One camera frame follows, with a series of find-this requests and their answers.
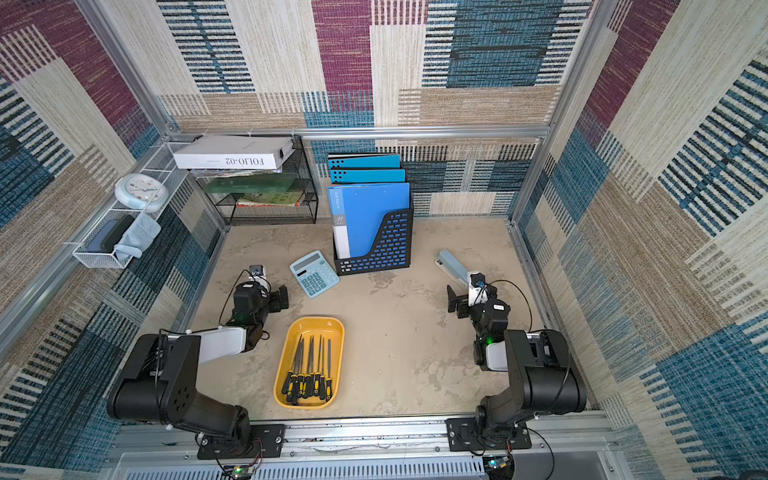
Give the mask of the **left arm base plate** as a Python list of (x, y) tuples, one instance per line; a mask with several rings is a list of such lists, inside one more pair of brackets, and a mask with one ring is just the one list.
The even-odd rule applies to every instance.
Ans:
[(278, 458), (282, 452), (285, 424), (251, 424), (246, 436), (225, 438), (204, 434), (199, 440), (198, 460)]

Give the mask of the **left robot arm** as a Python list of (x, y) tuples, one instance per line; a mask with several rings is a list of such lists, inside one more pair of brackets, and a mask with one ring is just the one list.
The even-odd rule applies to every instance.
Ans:
[(284, 425), (254, 425), (245, 407), (197, 389), (200, 365), (253, 350), (267, 336), (268, 315), (289, 306), (286, 287), (272, 287), (260, 265), (250, 267), (231, 298), (229, 319), (214, 329), (140, 336), (112, 387), (108, 415), (191, 432), (200, 460), (279, 457)]

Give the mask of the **file tool horizontal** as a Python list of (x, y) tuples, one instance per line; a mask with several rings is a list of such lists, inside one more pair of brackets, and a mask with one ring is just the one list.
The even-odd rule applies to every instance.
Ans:
[(298, 388), (301, 384), (299, 376), (301, 371), (302, 355), (303, 355), (303, 337), (300, 337), (296, 345), (292, 365), (288, 370), (288, 373), (282, 388), (283, 394), (286, 396), (286, 402), (288, 404), (296, 404), (298, 402), (296, 398), (296, 392), (298, 391)]

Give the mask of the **file tool diagonal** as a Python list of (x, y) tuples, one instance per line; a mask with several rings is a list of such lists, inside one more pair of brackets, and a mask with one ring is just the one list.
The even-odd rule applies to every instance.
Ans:
[(315, 337), (312, 336), (310, 338), (309, 343), (309, 349), (308, 349), (308, 361), (307, 361), (307, 369), (308, 373), (306, 375), (306, 389), (305, 389), (305, 397), (306, 398), (312, 398), (315, 397), (313, 394), (313, 377), (314, 373), (316, 372), (315, 368)]

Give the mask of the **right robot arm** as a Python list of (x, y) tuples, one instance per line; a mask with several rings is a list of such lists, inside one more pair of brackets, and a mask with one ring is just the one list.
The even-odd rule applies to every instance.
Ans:
[(445, 421), (451, 451), (479, 456), (488, 450), (528, 449), (528, 421), (585, 410), (586, 386), (562, 333), (510, 328), (511, 306), (498, 297), (496, 283), (479, 272), (468, 276), (466, 294), (448, 286), (447, 299), (447, 311), (474, 328), (475, 364), (504, 373), (508, 380), (503, 391), (481, 400), (472, 418)]

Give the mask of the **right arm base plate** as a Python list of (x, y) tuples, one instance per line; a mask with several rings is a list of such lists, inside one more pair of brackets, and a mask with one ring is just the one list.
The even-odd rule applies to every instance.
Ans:
[(449, 449), (452, 452), (487, 452), (522, 450), (532, 446), (524, 424), (496, 428), (481, 426), (474, 417), (449, 417), (445, 421)]

